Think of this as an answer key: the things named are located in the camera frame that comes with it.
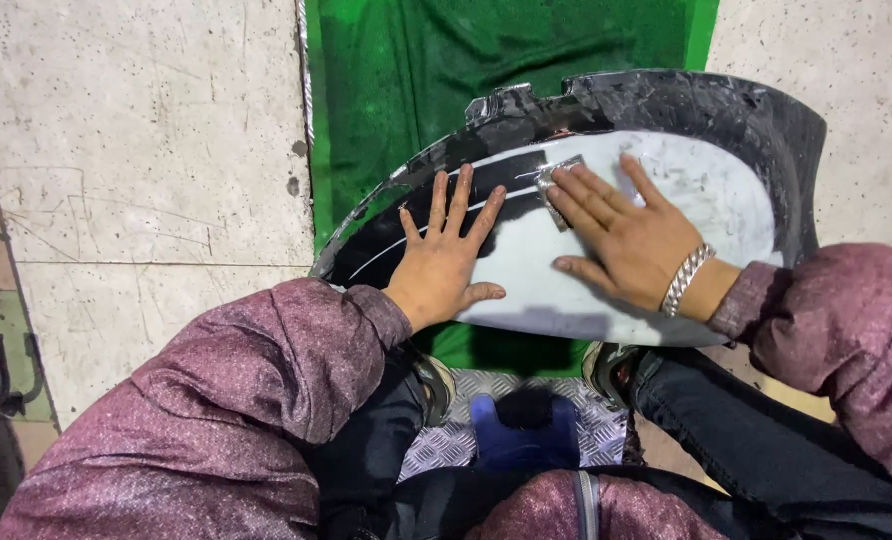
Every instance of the green cloth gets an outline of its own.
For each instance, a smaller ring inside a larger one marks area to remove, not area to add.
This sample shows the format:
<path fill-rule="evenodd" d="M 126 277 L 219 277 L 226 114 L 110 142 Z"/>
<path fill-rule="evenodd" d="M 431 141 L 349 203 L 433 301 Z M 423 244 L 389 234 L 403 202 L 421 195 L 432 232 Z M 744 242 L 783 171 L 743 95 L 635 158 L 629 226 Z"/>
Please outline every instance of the green cloth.
<path fill-rule="evenodd" d="M 492 89 L 531 83 L 548 96 L 581 73 L 703 69 L 717 4 L 307 0 L 316 249 L 390 173 L 461 128 L 466 105 Z M 577 376 L 586 347 L 455 323 L 416 342 L 451 367 L 549 377 Z"/>

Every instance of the black jeans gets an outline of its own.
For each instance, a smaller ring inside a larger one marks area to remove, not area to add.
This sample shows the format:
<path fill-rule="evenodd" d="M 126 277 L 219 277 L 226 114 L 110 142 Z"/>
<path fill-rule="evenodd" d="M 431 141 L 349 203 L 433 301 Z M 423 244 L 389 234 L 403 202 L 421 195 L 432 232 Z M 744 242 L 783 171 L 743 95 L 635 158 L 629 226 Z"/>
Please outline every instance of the black jeans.
<path fill-rule="evenodd" d="M 307 455 L 322 538 L 461 538 L 535 476 L 450 467 L 396 485 L 422 426 L 422 388 L 399 362 L 387 360 L 373 396 Z M 730 495 L 645 467 L 590 473 L 676 495 L 729 538 L 892 538 L 892 480 L 844 430 L 765 397 L 697 350 L 650 350 L 632 395 Z"/>

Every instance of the concrete floor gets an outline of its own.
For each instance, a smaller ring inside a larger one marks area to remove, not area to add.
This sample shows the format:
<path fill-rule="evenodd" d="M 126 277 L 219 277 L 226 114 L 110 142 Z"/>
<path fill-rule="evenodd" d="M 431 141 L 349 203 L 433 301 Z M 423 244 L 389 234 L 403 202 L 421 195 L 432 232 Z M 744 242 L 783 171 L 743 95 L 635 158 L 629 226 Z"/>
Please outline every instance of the concrete floor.
<path fill-rule="evenodd" d="M 196 314 L 307 271 L 295 29 L 270 0 L 0 0 L 0 206 L 60 426 Z M 720 0 L 707 70 L 826 118 L 821 243 L 892 245 L 892 0 Z M 646 458 L 688 467 L 661 436 Z"/>

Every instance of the purple jacket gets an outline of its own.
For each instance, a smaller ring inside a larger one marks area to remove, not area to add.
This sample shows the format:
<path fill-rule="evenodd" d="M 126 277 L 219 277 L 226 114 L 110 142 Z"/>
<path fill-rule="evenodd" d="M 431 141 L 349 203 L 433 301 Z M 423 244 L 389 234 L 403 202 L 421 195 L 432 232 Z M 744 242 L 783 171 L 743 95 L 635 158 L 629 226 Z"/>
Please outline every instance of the purple jacket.
<path fill-rule="evenodd" d="M 892 249 L 753 263 L 710 327 L 768 374 L 828 396 L 892 475 Z M 411 334 L 385 295 L 304 278 L 203 314 L 74 422 L 20 485 L 0 540 L 311 538 L 316 482 L 283 436 L 328 441 Z M 601 476 L 601 538 L 720 538 L 677 497 Z M 575 538 L 569 472 L 497 506 L 477 538 Z"/>

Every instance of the diamond plate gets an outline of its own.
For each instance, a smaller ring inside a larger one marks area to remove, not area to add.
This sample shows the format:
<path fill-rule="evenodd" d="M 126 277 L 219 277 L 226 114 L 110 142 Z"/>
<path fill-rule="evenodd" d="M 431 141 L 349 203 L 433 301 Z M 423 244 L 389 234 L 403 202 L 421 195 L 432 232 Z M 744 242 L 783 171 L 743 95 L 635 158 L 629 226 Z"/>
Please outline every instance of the diamond plate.
<path fill-rule="evenodd" d="M 494 400 L 519 387 L 546 387 L 569 398 L 579 412 L 577 426 L 582 467 L 614 465 L 622 460 L 627 412 L 610 412 L 605 399 L 589 391 L 579 378 L 522 377 L 472 369 L 453 369 L 456 396 L 446 423 L 426 427 L 405 455 L 399 482 L 438 467 L 468 465 L 476 455 L 469 401 L 477 394 Z"/>

